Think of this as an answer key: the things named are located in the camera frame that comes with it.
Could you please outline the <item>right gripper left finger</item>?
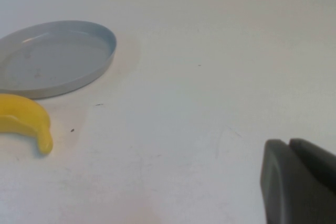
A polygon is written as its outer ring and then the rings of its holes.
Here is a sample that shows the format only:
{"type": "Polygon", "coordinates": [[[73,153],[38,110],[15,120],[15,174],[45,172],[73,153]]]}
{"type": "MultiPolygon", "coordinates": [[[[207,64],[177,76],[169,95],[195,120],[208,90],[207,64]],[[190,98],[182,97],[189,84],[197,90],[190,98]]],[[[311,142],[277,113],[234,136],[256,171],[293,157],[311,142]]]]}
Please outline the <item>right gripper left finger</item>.
{"type": "Polygon", "coordinates": [[[265,143],[260,186],[267,223],[335,223],[335,189],[321,184],[281,140],[265,143]]]}

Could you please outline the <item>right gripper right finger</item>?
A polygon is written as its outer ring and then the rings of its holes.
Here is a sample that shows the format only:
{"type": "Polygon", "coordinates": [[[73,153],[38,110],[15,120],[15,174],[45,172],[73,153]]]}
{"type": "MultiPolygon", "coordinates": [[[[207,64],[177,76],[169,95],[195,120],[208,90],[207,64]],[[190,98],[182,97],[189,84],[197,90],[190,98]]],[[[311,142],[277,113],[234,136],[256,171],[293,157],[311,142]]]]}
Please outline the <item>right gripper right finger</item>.
{"type": "Polygon", "coordinates": [[[334,154],[300,138],[291,139],[289,146],[321,184],[335,189],[334,154]]]}

